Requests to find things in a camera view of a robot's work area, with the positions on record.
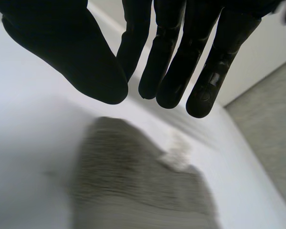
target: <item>robotic hand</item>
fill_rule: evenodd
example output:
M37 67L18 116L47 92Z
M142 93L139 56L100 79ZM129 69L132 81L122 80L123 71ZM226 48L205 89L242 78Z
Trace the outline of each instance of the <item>robotic hand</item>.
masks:
M141 97L156 97L158 104L167 109L178 105L219 18L213 46L186 104L191 116L208 115L241 45L279 1L154 0L158 27L139 84ZM127 29L117 59L127 80L136 68L148 37L151 3L152 0L123 0ZM184 8L183 37L169 66Z
M216 37L186 109L197 118L212 109L241 45L281 0L154 0L157 35L139 93L164 108L178 105L219 17ZM146 43L152 0L122 0L126 32L117 58L106 43L88 0L0 0L12 39L59 71L77 90L108 104L128 93ZM183 37L168 69L185 11Z

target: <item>white surface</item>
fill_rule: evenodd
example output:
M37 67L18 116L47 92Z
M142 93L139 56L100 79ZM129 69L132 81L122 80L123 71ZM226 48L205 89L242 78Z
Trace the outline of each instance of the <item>white surface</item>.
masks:
M116 50L119 35L97 19ZM80 94L0 23L0 228L70 228L63 187L85 127L100 115L129 120L163 149L177 132L131 98L113 106ZM188 121L215 146L178 132L213 192L222 228L286 229L286 205L226 112L215 105L207 118Z
M90 1L113 18L122 28L122 32L125 30L126 23L121 0ZM283 23L285 10L286 4L284 7L283 5L280 7L277 14L265 16L256 31L243 44L218 95L217 102L221 105L227 105L286 62L286 26ZM154 10L152 10L151 18L148 47L151 47L157 29ZM196 82L204 66L215 37L215 28L216 26L192 76L192 85L189 87L194 86L193 83Z

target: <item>gray cloth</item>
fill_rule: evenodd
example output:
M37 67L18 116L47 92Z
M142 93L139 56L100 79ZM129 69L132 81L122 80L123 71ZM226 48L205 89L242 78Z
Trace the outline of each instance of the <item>gray cloth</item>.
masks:
M215 229L200 173L172 171L121 119L99 118L82 143L71 187L75 229Z

